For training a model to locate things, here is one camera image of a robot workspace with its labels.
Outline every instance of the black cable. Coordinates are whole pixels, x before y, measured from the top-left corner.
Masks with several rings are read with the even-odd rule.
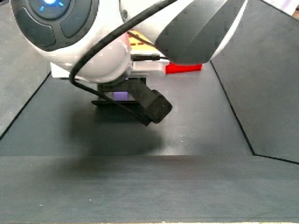
[[[91,92],[93,95],[99,96],[108,102],[115,103],[121,109],[124,109],[128,113],[131,113],[139,120],[141,117],[136,115],[136,113],[128,109],[124,105],[109,99],[103,93],[92,89],[91,87],[84,86],[79,82],[76,82],[76,75],[80,72],[80,69],[87,65],[93,56],[104,49],[104,47],[119,38],[127,31],[129,31],[135,26],[137,26],[144,20],[147,20],[156,12],[175,3],[177,0],[161,0],[159,3],[153,4],[149,8],[147,8],[143,12],[140,12],[133,18],[131,18],[123,25],[120,25],[88,50],[88,52],[83,55],[79,62],[73,66],[69,72],[69,83]]]
[[[133,37],[133,39],[139,40],[140,42],[143,42],[145,45],[151,46],[155,48],[155,45],[148,42],[147,40],[144,40],[143,38],[140,38],[137,35],[135,35],[131,31],[127,32],[128,35],[131,35]]]
[[[152,54],[132,54],[132,61],[157,61],[157,60],[168,60],[165,57],[161,57],[159,53]]]

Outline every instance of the white casing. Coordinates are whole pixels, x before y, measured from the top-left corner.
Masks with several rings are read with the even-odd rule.
[[[161,0],[121,0],[120,9],[121,11],[127,10],[128,13],[125,21],[160,1]],[[192,1],[193,0],[177,0],[167,8],[152,15],[143,23],[140,23],[140,25],[135,27],[135,30],[141,32],[153,43],[165,26],[173,21],[175,17],[181,13],[183,9]]]
[[[272,4],[280,11],[285,12],[289,16],[295,13],[295,8],[299,5],[299,0],[264,0]]]
[[[54,78],[65,77],[65,73],[70,71],[88,49],[123,23],[119,12],[119,0],[99,0],[95,23],[87,35],[76,44],[52,52],[45,52],[33,46],[41,56],[50,62],[52,76]],[[111,82],[119,78],[125,70],[131,70],[131,66],[131,45],[128,37],[124,34],[99,52],[81,68],[77,78],[95,83]]]
[[[139,12],[141,12],[151,5],[156,4],[160,0],[121,0],[120,9],[127,10],[128,17],[125,21],[132,18]],[[145,37],[155,43],[159,35],[161,34],[165,26],[173,21],[177,14],[183,9],[192,3],[193,0],[179,0],[161,11],[159,11],[153,16],[151,16],[135,29],[141,32]],[[229,27],[228,33],[220,42],[219,48],[212,54],[211,59],[220,53],[225,45],[228,44],[233,33],[239,27],[239,22],[247,8],[248,0],[244,2],[243,7],[237,13],[237,17]]]

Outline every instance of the dark gray surface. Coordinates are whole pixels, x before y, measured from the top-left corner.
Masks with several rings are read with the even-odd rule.
[[[299,221],[297,165],[249,156],[211,65],[149,86],[175,108],[145,128],[46,80],[0,142],[1,223]]]
[[[46,47],[56,44],[52,27],[33,20],[29,11],[25,8],[21,8],[14,13],[14,19],[20,25],[22,35],[36,46]]]
[[[195,0],[188,4],[153,43],[173,63],[196,65],[211,60],[244,2]]]
[[[299,22],[252,0],[212,61],[256,154],[299,162]]]
[[[49,72],[49,63],[24,40],[8,6],[0,4],[0,136]]]
[[[89,3],[92,2],[92,8],[97,8],[99,7],[99,0],[87,0],[87,1],[69,1],[69,9],[64,15],[57,18],[57,19],[53,19],[53,20],[45,20],[42,19],[34,12],[33,12],[33,8],[34,7],[30,7],[30,4],[33,4],[33,2],[37,2],[37,3],[41,3],[41,0],[32,0],[32,1],[28,1],[28,0],[13,0],[10,1],[10,4],[12,4],[12,9],[13,9],[13,13],[17,14],[17,11],[24,7],[29,14],[30,14],[30,17],[33,18],[33,20],[36,20],[38,23],[44,24],[44,25],[49,25],[50,28],[52,28],[52,32],[53,32],[53,36],[54,36],[54,39],[56,39],[56,43],[53,43],[53,45],[44,45],[44,43],[49,44],[49,42],[52,42],[50,40],[46,41],[46,39],[41,39],[41,37],[38,35],[36,35],[36,33],[32,31],[26,31],[25,30],[25,26],[26,27],[32,27],[33,24],[29,23],[30,25],[28,26],[28,24],[24,23],[24,21],[20,21],[22,20],[24,18],[20,17],[20,20],[17,19],[20,23],[20,26],[22,27],[22,31],[24,31],[24,34],[28,36],[28,39],[32,41],[32,43],[40,48],[42,49],[44,51],[54,51],[57,49],[61,49],[62,47],[68,47],[68,46],[72,46],[76,42],[79,42],[81,40],[81,38],[85,36],[87,32],[89,31],[89,28],[93,24],[93,21],[95,21],[95,17],[97,15],[97,11],[96,10],[92,10],[89,11],[87,8],[89,7]],[[89,11],[89,14],[85,15],[88,16],[88,19],[87,19],[87,23],[84,24],[84,27],[80,29],[80,31],[77,33],[73,33],[75,36],[66,38],[62,34],[62,29],[65,28],[65,25],[66,25],[66,21],[69,19],[73,19],[73,15],[72,13],[76,13],[76,9],[77,7],[84,11]],[[73,19],[73,24],[77,24],[79,21],[77,21],[77,18]]]
[[[299,221],[297,165],[268,158],[1,157],[0,170],[1,223]]]
[[[211,64],[148,85],[173,109],[144,127],[119,108],[96,109],[96,96],[49,78],[0,142],[0,156],[249,155]]]

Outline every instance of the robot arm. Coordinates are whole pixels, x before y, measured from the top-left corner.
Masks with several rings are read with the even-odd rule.
[[[127,31],[135,27],[177,64],[199,64],[224,47],[248,0],[10,0],[16,22],[32,47],[69,73],[69,82],[119,107],[101,92],[132,90],[144,108],[143,124],[159,123],[172,109],[159,92],[127,80],[132,69]]]
[[[121,0],[124,21],[155,2],[159,0]],[[229,42],[247,3],[248,0],[179,0],[135,29],[149,38],[171,62],[203,64]]]

